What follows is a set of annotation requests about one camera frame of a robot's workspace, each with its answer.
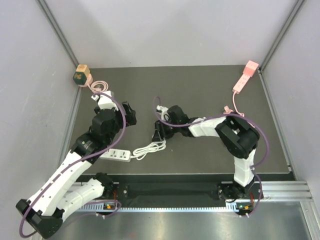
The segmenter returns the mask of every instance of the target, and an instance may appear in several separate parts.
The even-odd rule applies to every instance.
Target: pink object
[[[224,106],[223,114],[230,114],[232,112],[234,112],[232,109],[230,109],[228,106]]]
[[[259,64],[254,61],[248,61],[248,63],[245,65],[245,68],[243,70],[243,74],[248,75],[249,77],[252,77],[257,70]]]
[[[235,102],[235,95],[236,95],[236,93],[237,93],[237,92],[234,91],[234,92],[233,92],[233,95],[232,95],[232,102],[233,102],[234,110],[235,110],[240,116],[244,117],[244,116],[245,116],[244,113],[238,112],[238,109],[237,109],[237,106],[236,106],[236,102]]]
[[[92,78],[91,73],[88,75],[86,78],[85,84],[84,85],[79,85],[81,88],[88,87],[94,94],[99,93],[99,92],[105,92],[108,90],[109,85],[105,81],[94,81]]]
[[[241,92],[241,90],[244,88],[244,86],[246,85],[246,83],[248,82],[249,78],[250,78],[250,76],[242,74],[242,76],[240,77],[238,82],[234,85],[233,91],[236,94],[239,94]]]

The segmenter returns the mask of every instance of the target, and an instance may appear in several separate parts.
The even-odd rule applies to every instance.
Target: white power strip
[[[114,160],[129,163],[131,161],[131,152],[129,150],[121,150],[111,148],[100,156],[103,160]]]

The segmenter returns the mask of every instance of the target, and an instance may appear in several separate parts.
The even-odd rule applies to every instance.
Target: white arm link
[[[250,167],[254,164],[255,153],[256,149],[252,150],[247,159],[234,157],[233,179],[243,187],[247,186],[255,177]]]
[[[192,133],[194,137],[201,137],[201,136],[207,136],[207,137],[218,137],[219,135],[216,131],[216,127],[222,123],[226,117],[219,117],[219,118],[214,118],[210,120],[203,121],[205,118],[197,118],[196,120],[193,121],[195,122],[200,122],[198,124],[194,124],[189,126],[189,130]]]
[[[112,97],[112,98],[114,97],[114,93],[112,91],[105,91],[103,93]],[[117,105],[107,96],[95,95],[95,96],[92,96],[91,98],[98,103],[98,106],[100,109],[113,109],[113,108],[115,108],[115,110],[117,110],[117,111],[119,110]]]
[[[85,185],[64,196],[57,208],[64,210],[62,220],[65,221],[72,213],[93,199],[101,197],[105,187],[96,179],[90,179]]]
[[[166,119],[166,115],[168,114],[168,108],[165,106],[156,106],[156,110],[159,112],[159,114],[161,115],[161,120],[167,121],[168,119]]]
[[[69,164],[81,159],[81,156],[73,153],[68,153],[65,160],[60,165],[60,167],[55,171],[55,173],[50,177],[50,179],[43,185],[43,187],[37,191],[28,200],[33,202],[35,198],[42,192],[48,184],[53,182],[53,179],[60,174],[60,172],[65,169]],[[53,184],[52,186],[42,195],[42,197],[35,203],[33,209],[38,212],[42,212],[43,216],[52,216],[55,212],[58,202],[66,194],[68,189],[77,180],[77,178],[89,167],[91,163],[88,161],[78,162],[74,166],[70,167],[66,172],[64,172]]]

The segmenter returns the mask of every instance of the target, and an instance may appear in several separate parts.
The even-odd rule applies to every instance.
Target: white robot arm
[[[186,137],[218,137],[234,156],[234,181],[247,188],[254,179],[251,166],[254,164],[259,133],[245,120],[225,116],[214,119],[188,118],[177,105],[170,108],[157,106],[161,119],[174,125],[196,123],[187,127],[171,127],[161,121],[155,122],[155,133],[152,141],[171,138],[175,133]]]
[[[112,97],[111,91],[103,94]],[[50,179],[29,199],[21,199],[16,208],[26,221],[44,238],[57,232],[63,222],[77,209],[96,198],[113,199],[113,181],[104,173],[97,173],[85,185],[67,193],[77,178],[99,158],[99,151],[109,146],[123,127],[122,115],[114,102],[105,95],[92,97],[98,107],[89,130],[79,136],[63,163]],[[136,112],[123,102],[125,125],[137,123]]]

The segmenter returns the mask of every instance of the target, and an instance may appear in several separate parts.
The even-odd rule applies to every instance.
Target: gray wall
[[[91,68],[261,63],[294,0],[47,0]]]
[[[265,70],[298,176],[320,212],[320,1],[307,0]]]
[[[57,168],[77,87],[36,1],[0,0],[0,9],[0,239],[18,240],[15,205]]]

